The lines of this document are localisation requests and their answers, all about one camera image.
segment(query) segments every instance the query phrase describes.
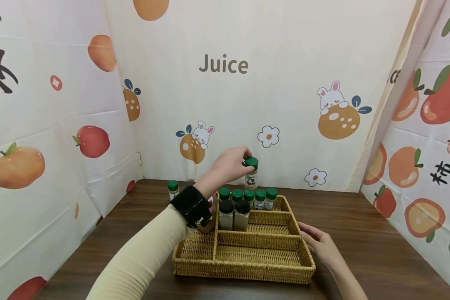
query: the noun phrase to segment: white flower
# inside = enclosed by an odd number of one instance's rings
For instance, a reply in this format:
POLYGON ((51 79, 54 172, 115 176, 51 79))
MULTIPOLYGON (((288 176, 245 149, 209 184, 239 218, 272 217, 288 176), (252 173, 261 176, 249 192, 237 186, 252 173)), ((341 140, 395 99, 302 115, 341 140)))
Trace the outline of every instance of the white flower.
POLYGON ((263 147, 269 148, 271 145, 275 145, 280 140, 278 134, 280 130, 278 128, 272 128, 270 126, 264 126, 262 132, 257 136, 258 140, 262 142, 263 147))
POLYGON ((308 182, 309 186, 316 186, 317 184, 323 184, 325 183, 325 177, 327 177, 327 173, 324 171, 319 171, 318 169, 312 169, 308 173, 307 176, 305 176, 305 181, 308 182))

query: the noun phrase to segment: wooden table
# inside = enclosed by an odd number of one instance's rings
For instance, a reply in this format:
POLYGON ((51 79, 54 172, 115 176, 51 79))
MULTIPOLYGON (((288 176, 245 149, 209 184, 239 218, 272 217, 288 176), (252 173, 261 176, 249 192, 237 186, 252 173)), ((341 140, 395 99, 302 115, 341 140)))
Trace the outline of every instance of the wooden table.
MULTIPOLYGON (((34 299, 85 299, 112 256, 168 205, 166 184, 139 181, 34 299)), ((449 285, 363 196, 290 189, 278 192, 287 197, 298 221, 332 236, 370 300, 450 300, 449 285)), ((311 284, 294 285, 175 276, 170 256, 143 299, 341 299, 330 272, 314 259, 317 271, 311 284)))

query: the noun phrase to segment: beige sleeve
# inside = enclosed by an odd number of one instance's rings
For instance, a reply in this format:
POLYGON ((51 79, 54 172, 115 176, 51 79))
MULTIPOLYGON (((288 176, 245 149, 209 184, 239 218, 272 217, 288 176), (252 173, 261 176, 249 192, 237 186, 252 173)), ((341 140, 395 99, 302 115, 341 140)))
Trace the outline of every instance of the beige sleeve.
POLYGON ((175 246, 191 233, 185 219, 169 205, 115 254, 87 300, 142 299, 175 246))

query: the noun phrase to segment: bunny illustration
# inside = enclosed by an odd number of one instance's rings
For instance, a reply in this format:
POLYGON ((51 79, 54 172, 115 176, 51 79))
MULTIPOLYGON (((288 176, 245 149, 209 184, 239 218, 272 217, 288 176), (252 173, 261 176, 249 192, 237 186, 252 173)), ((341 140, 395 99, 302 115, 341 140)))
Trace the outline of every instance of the bunny illustration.
POLYGON ((210 139, 210 135, 215 130, 215 127, 210 126, 209 128, 205 128, 204 121, 198 121, 198 127, 193 131, 192 136, 194 139, 199 140, 202 143, 202 149, 208 148, 208 141, 210 139))
POLYGON ((345 101, 342 92, 340 92, 340 82, 338 81, 332 82, 330 91, 327 91, 324 87, 319 88, 317 95, 320 96, 320 107, 322 108, 320 114, 322 116, 328 114, 329 108, 333 105, 338 104, 338 107, 340 108, 348 106, 348 102, 345 101))

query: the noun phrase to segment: wristband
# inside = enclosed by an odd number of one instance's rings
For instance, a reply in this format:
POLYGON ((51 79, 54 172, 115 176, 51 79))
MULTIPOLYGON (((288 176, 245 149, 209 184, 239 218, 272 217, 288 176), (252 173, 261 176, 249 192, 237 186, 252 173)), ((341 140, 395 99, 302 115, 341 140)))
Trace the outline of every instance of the wristband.
POLYGON ((197 228, 198 225, 205 227, 212 219, 208 200, 193 186, 185 187, 170 203, 187 221, 190 228, 197 228))

